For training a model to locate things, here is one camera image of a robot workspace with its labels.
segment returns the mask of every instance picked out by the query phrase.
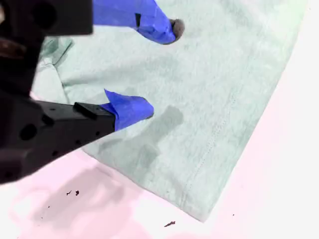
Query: light green cloth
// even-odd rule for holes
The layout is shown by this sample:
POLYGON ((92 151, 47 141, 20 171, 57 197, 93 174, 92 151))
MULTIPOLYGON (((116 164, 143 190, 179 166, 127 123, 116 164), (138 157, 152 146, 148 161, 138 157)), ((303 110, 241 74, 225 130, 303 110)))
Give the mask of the light green cloth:
POLYGON ((70 103, 106 103, 106 88, 155 108, 152 119, 84 150, 204 221, 285 68, 306 2, 159 0, 185 21, 173 45, 112 27, 73 38, 57 67, 70 103))

